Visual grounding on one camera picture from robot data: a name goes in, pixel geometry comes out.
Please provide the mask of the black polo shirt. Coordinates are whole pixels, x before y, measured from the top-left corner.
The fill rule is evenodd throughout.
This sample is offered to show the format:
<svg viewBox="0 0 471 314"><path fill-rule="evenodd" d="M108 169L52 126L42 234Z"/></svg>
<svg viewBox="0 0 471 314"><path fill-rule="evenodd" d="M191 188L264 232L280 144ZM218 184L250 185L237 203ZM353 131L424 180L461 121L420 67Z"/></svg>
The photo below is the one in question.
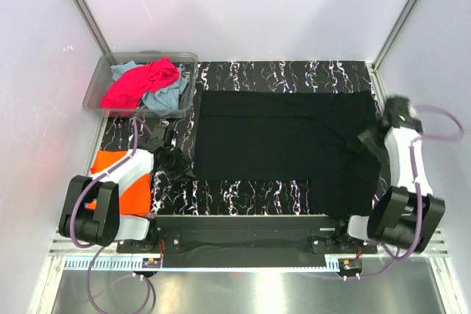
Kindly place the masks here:
<svg viewBox="0 0 471 314"><path fill-rule="evenodd" d="M207 181L302 181L309 209L343 218L372 210L380 163L359 137L376 123L369 91L205 91L194 173Z"/></svg>

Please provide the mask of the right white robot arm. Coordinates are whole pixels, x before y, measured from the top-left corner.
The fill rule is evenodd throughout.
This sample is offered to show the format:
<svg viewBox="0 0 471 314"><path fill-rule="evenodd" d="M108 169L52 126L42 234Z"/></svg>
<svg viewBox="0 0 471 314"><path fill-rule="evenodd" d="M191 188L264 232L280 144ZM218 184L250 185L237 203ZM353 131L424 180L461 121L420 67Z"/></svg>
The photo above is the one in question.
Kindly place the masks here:
<svg viewBox="0 0 471 314"><path fill-rule="evenodd" d="M391 185L368 216L351 215L333 234L338 250L351 252L362 246L394 246L398 260L426 248L445 214L445 202L436 198L425 175L422 159L422 122L409 99L387 98L376 127L359 140L379 160L388 160Z"/></svg>

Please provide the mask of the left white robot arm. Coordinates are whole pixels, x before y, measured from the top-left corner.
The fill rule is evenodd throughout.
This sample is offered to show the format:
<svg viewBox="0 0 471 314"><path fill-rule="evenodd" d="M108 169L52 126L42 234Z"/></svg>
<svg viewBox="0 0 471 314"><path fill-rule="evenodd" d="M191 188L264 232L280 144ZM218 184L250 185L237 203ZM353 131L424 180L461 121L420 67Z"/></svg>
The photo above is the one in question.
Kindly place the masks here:
<svg viewBox="0 0 471 314"><path fill-rule="evenodd" d="M146 213L123 214L121 199L156 168L170 182L194 178L181 149L171 146L173 134L168 126L154 126L148 138L135 140L133 148L110 166L90 176L73 177L60 216L60 235L82 249L114 242L122 242L130 251L163 248L156 221Z"/></svg>

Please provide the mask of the folded blue t-shirt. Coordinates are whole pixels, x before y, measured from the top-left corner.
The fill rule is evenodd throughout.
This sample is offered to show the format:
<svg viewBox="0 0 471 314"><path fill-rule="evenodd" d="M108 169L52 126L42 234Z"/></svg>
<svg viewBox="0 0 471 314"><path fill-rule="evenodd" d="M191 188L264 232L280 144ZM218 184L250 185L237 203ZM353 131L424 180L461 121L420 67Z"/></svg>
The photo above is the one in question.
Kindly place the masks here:
<svg viewBox="0 0 471 314"><path fill-rule="evenodd" d="M154 200L155 200L155 172L149 174L149 212L153 213Z"/></svg>

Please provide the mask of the black marbled table mat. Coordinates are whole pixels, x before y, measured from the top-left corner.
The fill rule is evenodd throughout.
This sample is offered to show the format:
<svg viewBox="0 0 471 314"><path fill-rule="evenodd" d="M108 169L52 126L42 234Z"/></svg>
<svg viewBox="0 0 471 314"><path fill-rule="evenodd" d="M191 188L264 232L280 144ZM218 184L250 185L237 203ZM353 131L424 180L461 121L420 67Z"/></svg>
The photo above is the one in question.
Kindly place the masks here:
<svg viewBox="0 0 471 314"><path fill-rule="evenodd" d="M362 62L207 62L201 63L194 100L187 118L175 123L145 116L145 126L127 118L110 118L100 150L129 151L133 138L150 136L154 126L168 126L176 135L172 147L182 150L194 172L194 150L202 94L205 91L263 93L357 93L376 97ZM161 215L316 215L309 209L309 182L302 181L207 181L170 182L155 169L153 213Z"/></svg>

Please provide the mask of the folded orange t-shirt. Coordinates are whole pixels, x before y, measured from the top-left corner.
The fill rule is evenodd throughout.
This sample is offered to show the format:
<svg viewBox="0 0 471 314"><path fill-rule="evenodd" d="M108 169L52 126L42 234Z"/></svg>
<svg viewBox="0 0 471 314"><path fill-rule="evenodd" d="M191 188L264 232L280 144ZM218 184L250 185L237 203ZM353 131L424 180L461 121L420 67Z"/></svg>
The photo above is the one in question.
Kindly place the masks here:
<svg viewBox="0 0 471 314"><path fill-rule="evenodd" d="M91 173L100 173L125 156L126 151L98 150ZM151 210L151 174L143 175L129 186L119 198L121 215L146 215Z"/></svg>

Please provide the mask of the grey-blue t-shirt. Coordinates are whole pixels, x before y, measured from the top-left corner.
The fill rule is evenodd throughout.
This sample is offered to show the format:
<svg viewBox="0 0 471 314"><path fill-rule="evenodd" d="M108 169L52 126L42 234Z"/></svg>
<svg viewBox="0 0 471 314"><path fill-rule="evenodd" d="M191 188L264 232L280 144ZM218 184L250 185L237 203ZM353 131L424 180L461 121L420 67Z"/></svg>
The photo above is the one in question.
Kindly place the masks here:
<svg viewBox="0 0 471 314"><path fill-rule="evenodd" d="M112 65L110 69L113 81L115 82L125 71L128 71L137 66L140 65L133 60L121 65ZM167 88L160 89L154 93L145 93L142 99L139 101L139 104L142 103L150 110L178 109L180 97L188 86L188 79L183 76L183 70L181 68L177 69L180 71L180 78L174 84L168 86Z"/></svg>

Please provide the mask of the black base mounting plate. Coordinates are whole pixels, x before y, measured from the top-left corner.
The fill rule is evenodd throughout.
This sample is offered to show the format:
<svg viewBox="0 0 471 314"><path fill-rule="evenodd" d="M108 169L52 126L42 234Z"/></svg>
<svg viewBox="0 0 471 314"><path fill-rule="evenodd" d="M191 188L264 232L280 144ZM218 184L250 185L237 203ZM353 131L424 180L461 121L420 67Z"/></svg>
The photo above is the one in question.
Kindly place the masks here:
<svg viewBox="0 0 471 314"><path fill-rule="evenodd" d="M299 249L355 254L364 240L347 235L347 222L325 215L176 216L151 220L149 240L124 240L119 253L178 254L193 249Z"/></svg>

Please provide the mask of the pink t-shirt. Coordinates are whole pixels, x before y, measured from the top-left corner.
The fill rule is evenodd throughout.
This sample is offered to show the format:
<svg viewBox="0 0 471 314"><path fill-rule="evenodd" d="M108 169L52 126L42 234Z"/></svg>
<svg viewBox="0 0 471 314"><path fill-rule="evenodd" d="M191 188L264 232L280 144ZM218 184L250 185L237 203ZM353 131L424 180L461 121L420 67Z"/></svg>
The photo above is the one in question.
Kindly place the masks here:
<svg viewBox="0 0 471 314"><path fill-rule="evenodd" d="M125 71L107 90L99 107L134 110L143 95L167 88L180 78L180 71L166 57Z"/></svg>

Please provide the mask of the clear plastic bin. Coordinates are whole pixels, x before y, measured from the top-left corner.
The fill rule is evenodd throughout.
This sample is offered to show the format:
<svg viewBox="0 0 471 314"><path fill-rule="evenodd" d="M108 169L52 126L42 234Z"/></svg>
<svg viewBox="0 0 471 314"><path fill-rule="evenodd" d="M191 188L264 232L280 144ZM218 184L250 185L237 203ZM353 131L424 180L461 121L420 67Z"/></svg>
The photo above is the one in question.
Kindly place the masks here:
<svg viewBox="0 0 471 314"><path fill-rule="evenodd" d="M176 110L150 110L142 103L134 110L107 110L99 107L100 101L109 87L114 83L110 67L121 65L133 60L139 65L150 64L153 61L168 58L176 67L181 68L183 76L188 79L188 86L180 97L179 108ZM105 54L100 57L88 90L85 94L83 107L99 115L109 117L128 117L133 115L154 116L165 119L182 119L190 110L194 100L194 90L197 78L198 57L195 54L160 53L160 52L119 52Z"/></svg>

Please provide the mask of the aluminium front rail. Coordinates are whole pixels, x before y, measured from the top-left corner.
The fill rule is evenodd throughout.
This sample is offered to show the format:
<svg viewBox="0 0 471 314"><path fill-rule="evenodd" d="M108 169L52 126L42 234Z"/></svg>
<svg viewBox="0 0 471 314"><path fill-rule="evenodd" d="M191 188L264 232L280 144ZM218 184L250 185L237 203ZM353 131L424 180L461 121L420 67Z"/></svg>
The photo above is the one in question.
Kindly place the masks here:
<svg viewBox="0 0 471 314"><path fill-rule="evenodd" d="M336 249L334 246L326 246L322 245L320 241L315 240L312 243L312 246L315 251L318 252L321 256L325 257L346 257L346 258L353 258L357 255L358 250L356 251L340 251ZM49 254L51 256L88 256L93 255L99 250L100 246L92 246L86 249L80 249L76 247L69 238L65 238L61 236L58 232L54 236L52 241L51 248L49 250ZM361 256L362 257L385 257L388 256L389 253L382 247L382 246L363 246L362 247ZM108 246L104 251L103 254L105 256L127 256L131 254L145 254L145 251L141 250L124 250L124 242L115 242ZM448 252L445 245L445 242L442 238L442 233L440 231L435 231L432 236L431 243L428 244L428 247L424 252L418 254L414 253L411 257L447 257Z"/></svg>

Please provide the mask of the right aluminium frame post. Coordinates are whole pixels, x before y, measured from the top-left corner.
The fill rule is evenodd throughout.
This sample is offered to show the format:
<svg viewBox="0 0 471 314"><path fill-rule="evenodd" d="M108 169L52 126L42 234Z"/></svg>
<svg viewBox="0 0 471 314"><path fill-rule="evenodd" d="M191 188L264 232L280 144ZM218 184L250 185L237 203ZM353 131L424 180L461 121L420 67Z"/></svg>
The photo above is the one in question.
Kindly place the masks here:
<svg viewBox="0 0 471 314"><path fill-rule="evenodd" d="M384 60L386 59L387 54L392 49L395 41L398 39L401 34L404 26L406 25L408 19L410 18L412 12L415 10L420 0L406 0L403 8L401 9L397 19L395 20L391 30L389 31L383 45L378 52L378 55L372 61L371 66L374 71L378 71Z"/></svg>

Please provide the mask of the aluminium frame post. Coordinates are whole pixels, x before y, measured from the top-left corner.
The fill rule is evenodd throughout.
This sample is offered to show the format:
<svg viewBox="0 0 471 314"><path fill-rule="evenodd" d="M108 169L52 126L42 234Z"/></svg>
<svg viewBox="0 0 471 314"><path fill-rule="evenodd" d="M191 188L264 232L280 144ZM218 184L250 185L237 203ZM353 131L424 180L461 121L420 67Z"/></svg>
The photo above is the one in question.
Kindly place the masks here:
<svg viewBox="0 0 471 314"><path fill-rule="evenodd" d="M99 25L91 12L90 7L86 0L72 0L75 4L79 14L82 16L88 31L94 39L99 50L103 54L109 54L111 52L110 46L108 45Z"/></svg>
<svg viewBox="0 0 471 314"><path fill-rule="evenodd" d="M395 20L391 30L389 31L383 45L378 52L378 55L372 61L371 66L374 71L378 71L384 60L386 59L387 54L392 49L395 41L398 39L401 34L404 26L406 25L408 19L410 18L412 12L415 10L420 0L406 0L403 8L401 9L397 19Z"/></svg>

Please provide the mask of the left aluminium frame post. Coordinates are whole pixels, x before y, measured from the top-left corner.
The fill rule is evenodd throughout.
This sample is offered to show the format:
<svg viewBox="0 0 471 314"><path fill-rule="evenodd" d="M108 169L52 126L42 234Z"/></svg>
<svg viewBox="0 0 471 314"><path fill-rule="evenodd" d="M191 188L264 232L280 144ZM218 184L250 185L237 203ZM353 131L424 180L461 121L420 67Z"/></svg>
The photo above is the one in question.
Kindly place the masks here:
<svg viewBox="0 0 471 314"><path fill-rule="evenodd" d="M99 25L91 12L90 7L86 0L72 0L75 4L79 14L82 16L88 31L94 39L99 50L103 54L109 54L111 52L110 46L108 45Z"/></svg>

